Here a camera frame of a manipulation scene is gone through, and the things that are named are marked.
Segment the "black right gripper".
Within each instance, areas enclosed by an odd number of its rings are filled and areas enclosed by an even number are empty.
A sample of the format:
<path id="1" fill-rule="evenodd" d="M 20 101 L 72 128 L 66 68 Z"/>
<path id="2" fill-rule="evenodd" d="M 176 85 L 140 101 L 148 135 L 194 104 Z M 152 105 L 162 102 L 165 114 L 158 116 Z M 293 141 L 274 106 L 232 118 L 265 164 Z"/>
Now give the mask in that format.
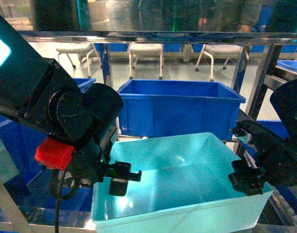
<path id="1" fill-rule="evenodd" d="M 247 196 L 262 195 L 265 182 L 268 180 L 263 168 L 248 166 L 244 160 L 236 160 L 231 163 L 234 170 L 228 175 L 233 189 Z"/>

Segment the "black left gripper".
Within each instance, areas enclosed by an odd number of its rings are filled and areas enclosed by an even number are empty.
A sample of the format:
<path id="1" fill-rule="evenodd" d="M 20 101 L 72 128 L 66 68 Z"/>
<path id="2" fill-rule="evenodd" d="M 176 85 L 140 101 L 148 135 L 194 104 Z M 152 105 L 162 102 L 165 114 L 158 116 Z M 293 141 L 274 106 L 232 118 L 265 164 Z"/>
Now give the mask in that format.
<path id="1" fill-rule="evenodd" d="M 75 181 L 75 186 L 90 187 L 101 183 L 104 177 L 111 178 L 109 195 L 124 196 L 127 193 L 129 181 L 140 182 L 142 171 L 131 172 L 131 164 L 116 161 L 110 164 L 110 154 L 105 153 L 99 142 L 91 138 L 81 149 L 75 149 L 67 171 Z"/>

